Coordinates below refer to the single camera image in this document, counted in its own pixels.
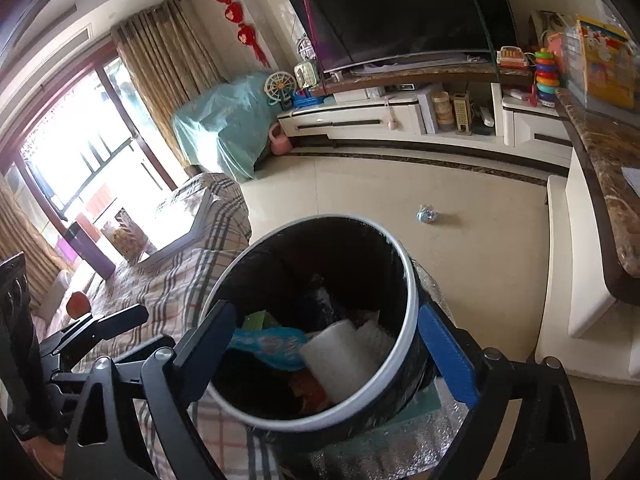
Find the left hand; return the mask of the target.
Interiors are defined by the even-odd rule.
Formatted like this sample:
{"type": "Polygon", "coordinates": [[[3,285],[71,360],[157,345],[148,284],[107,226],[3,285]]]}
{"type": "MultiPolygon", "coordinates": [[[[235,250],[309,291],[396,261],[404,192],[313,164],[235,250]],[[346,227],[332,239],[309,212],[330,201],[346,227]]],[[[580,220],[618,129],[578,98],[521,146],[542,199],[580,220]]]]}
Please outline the left hand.
{"type": "Polygon", "coordinates": [[[47,479],[62,479],[66,446],[54,444],[43,436],[22,443],[29,458],[47,479]]]}

